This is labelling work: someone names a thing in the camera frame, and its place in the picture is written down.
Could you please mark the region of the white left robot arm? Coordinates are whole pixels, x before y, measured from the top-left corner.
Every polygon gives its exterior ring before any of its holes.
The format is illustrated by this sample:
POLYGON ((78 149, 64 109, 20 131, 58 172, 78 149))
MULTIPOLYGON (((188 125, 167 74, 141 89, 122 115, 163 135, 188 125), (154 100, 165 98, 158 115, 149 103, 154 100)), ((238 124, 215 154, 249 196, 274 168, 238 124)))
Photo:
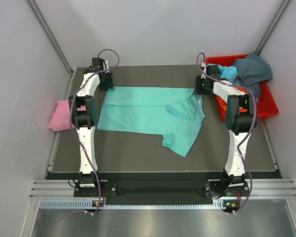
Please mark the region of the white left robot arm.
POLYGON ((111 72, 108 61, 96 57, 91 66, 84 71, 79 89, 69 98, 70 127, 75 129, 80 149, 79 188, 92 196, 98 195, 102 184, 98 178, 98 166, 95 159, 94 136, 97 122, 97 109, 93 96, 99 88, 112 88, 111 72))

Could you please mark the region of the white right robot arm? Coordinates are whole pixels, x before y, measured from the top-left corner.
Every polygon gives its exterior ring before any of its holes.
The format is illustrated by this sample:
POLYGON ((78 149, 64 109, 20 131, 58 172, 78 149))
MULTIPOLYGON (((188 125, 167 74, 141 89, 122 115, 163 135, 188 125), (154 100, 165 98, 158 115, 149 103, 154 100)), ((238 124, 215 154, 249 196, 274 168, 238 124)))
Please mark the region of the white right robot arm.
POLYGON ((217 199, 236 194, 248 186, 245 181, 247 143, 257 123, 257 105, 249 92, 244 92, 220 77, 217 65, 197 65, 201 75, 196 77, 196 95, 214 94, 226 102, 225 126, 229 132, 229 150, 219 184, 210 184, 208 195, 217 199))

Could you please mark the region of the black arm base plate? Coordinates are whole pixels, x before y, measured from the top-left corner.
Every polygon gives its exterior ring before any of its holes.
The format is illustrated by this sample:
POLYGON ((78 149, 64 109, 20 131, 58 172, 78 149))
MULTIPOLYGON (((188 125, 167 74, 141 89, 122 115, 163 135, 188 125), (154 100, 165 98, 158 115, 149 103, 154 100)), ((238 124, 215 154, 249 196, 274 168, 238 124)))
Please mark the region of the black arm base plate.
POLYGON ((249 194, 248 183, 224 187, 220 180, 108 180, 101 182, 101 196, 121 197, 126 194, 189 194, 201 198, 236 197, 249 194))

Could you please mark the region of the teal t shirt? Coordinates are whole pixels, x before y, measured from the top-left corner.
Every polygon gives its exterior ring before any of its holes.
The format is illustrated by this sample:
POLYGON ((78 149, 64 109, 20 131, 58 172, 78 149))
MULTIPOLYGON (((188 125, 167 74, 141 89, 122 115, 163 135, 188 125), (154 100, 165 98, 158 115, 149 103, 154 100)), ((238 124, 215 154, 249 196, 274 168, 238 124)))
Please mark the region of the teal t shirt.
POLYGON ((115 87, 104 98, 98 130, 161 135, 162 145, 186 157, 205 118, 192 88, 115 87))

